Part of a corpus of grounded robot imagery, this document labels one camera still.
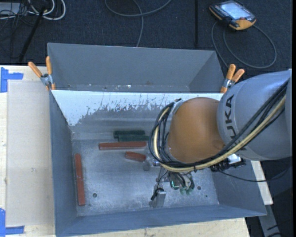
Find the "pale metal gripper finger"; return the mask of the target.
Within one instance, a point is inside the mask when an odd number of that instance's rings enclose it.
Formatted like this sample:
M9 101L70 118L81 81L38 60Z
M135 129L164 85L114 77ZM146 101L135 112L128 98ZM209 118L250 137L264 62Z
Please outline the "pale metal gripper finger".
M155 159L147 158L146 160L144 160L143 170L144 171L149 171L153 167L159 167L159 166L160 166L160 162L159 161L157 161Z
M151 208L161 208L164 205L166 191L160 185L155 185L153 194L150 198L149 205Z

